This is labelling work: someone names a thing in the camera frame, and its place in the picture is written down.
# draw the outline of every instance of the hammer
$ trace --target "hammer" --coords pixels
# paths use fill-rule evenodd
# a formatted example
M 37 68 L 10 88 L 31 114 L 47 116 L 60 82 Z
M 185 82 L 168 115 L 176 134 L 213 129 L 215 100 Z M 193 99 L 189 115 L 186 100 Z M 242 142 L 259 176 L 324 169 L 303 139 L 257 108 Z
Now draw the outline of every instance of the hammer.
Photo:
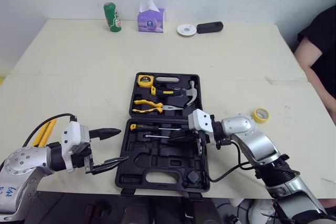
M 187 103 L 187 107 L 189 107 L 197 98 L 197 89 L 195 89 L 195 82 L 190 81 L 189 84 L 190 89 L 182 90 L 158 90 L 154 86 L 151 86 L 151 94 L 157 95 L 158 97 L 177 97 L 180 95 L 184 95 L 182 91 L 185 91 L 185 95 L 187 97 L 192 97 Z

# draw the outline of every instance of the yellow tape measure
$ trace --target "yellow tape measure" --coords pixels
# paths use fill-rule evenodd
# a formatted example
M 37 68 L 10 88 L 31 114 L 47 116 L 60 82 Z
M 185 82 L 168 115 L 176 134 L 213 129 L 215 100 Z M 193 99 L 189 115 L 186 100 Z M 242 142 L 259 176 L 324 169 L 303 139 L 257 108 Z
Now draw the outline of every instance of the yellow tape measure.
M 265 123 L 269 119 L 269 113 L 263 108 L 257 108 L 252 113 L 252 117 L 257 123 Z
M 138 76 L 138 85 L 141 88 L 150 88 L 153 86 L 154 76 L 146 76 L 143 74 L 140 74 Z

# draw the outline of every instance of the hammer head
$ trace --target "hammer head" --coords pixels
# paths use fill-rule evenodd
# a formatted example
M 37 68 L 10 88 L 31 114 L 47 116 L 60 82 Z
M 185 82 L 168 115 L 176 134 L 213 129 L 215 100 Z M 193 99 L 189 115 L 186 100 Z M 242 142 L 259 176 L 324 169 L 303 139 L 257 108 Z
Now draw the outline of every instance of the hammer head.
M 196 100 L 196 97 L 197 97 L 197 89 L 195 89 L 195 82 L 190 81 L 189 84 L 190 84 L 190 89 L 186 89 L 185 94 L 188 97 L 192 97 L 192 98 L 190 99 L 190 101 L 188 101 L 187 106 L 190 106 Z

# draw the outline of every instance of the white table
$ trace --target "white table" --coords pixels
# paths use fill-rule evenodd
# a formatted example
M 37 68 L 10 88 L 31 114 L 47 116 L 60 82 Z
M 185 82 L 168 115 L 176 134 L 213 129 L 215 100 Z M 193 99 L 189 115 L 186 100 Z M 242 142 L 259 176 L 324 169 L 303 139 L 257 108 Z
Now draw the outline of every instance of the white table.
M 152 34 L 123 22 L 120 33 L 111 33 L 105 20 L 49 20 L 0 87 L 0 157 L 19 148 L 38 123 L 63 112 L 76 114 L 91 129 L 124 130 L 139 71 L 196 73 L 206 112 L 220 120 L 267 108 L 270 120 L 258 127 L 291 157 L 289 164 L 318 198 L 336 197 L 335 126 L 277 27 L 225 24 L 220 33 L 183 38 L 175 31 L 179 24 L 166 23 L 165 33 Z M 59 141 L 66 125 L 67 120 L 58 120 L 49 141 Z M 94 161 L 119 156 L 122 138 L 93 141 Z M 233 146 L 220 151 L 208 146 L 208 155 L 212 177 L 237 163 Z M 83 169 L 57 172 L 38 189 L 119 194 L 115 171 L 95 176 Z M 262 181 L 241 170 L 212 183 L 203 195 L 269 198 Z

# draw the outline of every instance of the roll of yellow tape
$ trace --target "roll of yellow tape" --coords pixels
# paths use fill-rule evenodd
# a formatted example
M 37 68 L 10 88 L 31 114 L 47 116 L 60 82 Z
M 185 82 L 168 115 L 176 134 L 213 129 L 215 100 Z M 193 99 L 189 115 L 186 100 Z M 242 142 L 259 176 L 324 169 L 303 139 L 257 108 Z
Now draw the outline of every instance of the roll of yellow tape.
M 257 123 L 265 123 L 269 119 L 269 113 L 263 108 L 257 108 L 252 113 L 252 117 Z

